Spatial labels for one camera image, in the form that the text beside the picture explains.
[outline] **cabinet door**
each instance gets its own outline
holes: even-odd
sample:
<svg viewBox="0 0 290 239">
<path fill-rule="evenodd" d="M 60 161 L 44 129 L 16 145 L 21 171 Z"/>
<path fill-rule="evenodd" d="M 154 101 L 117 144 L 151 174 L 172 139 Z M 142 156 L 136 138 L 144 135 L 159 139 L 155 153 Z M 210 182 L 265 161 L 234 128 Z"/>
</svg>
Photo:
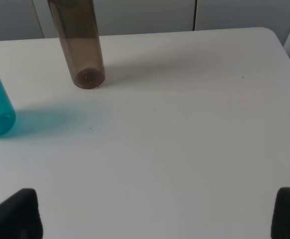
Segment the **cabinet door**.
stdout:
<svg viewBox="0 0 290 239">
<path fill-rule="evenodd" d="M 46 0 L 33 0 L 45 37 L 56 37 Z M 195 0 L 94 0 L 100 35 L 191 31 Z"/>
<path fill-rule="evenodd" d="M 196 30 L 266 27 L 282 44 L 290 32 L 290 0 L 199 0 Z"/>
<path fill-rule="evenodd" d="M 0 0 L 0 41 L 42 37 L 31 0 Z"/>
</svg>

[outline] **black foam object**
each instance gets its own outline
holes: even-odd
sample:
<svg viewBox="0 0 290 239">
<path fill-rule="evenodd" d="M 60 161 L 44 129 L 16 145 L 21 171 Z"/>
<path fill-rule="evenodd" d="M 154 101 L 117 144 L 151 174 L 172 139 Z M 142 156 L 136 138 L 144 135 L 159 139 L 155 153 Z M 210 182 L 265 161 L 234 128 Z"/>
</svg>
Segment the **black foam object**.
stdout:
<svg viewBox="0 0 290 239">
<path fill-rule="evenodd" d="M 0 239 L 42 239 L 34 189 L 21 189 L 0 204 Z"/>
<path fill-rule="evenodd" d="M 290 188 L 278 191 L 271 226 L 272 239 L 290 239 Z"/>
</svg>

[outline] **brown translucent cylinder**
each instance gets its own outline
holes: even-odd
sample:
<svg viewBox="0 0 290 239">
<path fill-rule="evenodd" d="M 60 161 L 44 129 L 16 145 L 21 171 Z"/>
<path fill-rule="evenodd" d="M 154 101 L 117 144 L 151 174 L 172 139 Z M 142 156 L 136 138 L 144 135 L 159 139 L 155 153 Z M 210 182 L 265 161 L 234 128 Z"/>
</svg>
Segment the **brown translucent cylinder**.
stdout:
<svg viewBox="0 0 290 239">
<path fill-rule="evenodd" d="M 92 0 L 48 0 L 73 83 L 98 87 L 105 70 Z"/>
</svg>

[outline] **table surface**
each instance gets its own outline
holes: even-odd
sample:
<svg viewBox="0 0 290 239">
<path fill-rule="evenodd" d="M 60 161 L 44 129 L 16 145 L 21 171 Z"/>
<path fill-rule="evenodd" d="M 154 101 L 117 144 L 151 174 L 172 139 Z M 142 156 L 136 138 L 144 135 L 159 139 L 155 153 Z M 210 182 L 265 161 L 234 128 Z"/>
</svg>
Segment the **table surface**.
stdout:
<svg viewBox="0 0 290 239">
<path fill-rule="evenodd" d="M 46 239 L 270 238 L 290 186 L 290 59 L 264 28 L 101 37 L 75 87 L 58 39 L 0 42 L 17 111 L 0 202 L 36 189 Z"/>
</svg>

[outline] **black object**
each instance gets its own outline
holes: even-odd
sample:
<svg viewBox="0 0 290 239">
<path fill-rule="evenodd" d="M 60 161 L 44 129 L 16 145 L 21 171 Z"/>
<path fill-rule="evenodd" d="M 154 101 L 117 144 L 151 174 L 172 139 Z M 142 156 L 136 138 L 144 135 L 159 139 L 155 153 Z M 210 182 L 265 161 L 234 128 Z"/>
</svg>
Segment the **black object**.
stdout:
<svg viewBox="0 0 290 239">
<path fill-rule="evenodd" d="M 271 238 L 290 239 L 290 188 L 281 188 L 278 191 L 271 226 Z"/>
<path fill-rule="evenodd" d="M 34 189 L 21 189 L 0 204 L 0 239 L 42 239 Z"/>
</svg>

